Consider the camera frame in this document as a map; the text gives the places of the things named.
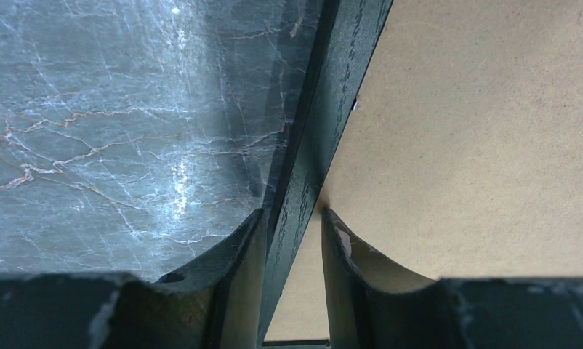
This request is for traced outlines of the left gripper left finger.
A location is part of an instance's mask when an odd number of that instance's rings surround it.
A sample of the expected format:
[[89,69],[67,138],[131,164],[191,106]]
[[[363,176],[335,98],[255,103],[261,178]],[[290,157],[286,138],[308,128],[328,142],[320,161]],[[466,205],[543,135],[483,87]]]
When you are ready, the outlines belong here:
[[0,274],[0,348],[255,348],[265,220],[155,282],[125,272]]

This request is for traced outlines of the brown backing board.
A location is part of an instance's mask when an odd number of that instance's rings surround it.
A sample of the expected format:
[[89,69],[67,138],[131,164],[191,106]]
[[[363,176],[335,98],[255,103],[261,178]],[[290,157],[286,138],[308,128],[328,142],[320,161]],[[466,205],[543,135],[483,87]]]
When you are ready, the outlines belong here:
[[396,1],[322,195],[429,278],[583,276],[583,1]]

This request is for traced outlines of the black picture frame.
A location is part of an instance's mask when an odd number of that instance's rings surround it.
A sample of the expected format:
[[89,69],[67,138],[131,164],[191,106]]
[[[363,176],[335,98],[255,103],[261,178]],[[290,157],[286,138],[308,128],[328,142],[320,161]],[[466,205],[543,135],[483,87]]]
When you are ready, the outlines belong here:
[[258,348],[265,344],[265,335],[392,5],[391,1],[323,3],[281,174],[269,203]]

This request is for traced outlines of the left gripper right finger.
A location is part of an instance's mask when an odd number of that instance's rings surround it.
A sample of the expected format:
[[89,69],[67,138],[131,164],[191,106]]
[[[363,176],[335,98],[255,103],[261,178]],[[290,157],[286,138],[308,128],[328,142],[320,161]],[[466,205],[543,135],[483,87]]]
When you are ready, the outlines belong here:
[[583,278],[414,272],[321,215],[333,348],[583,348]]

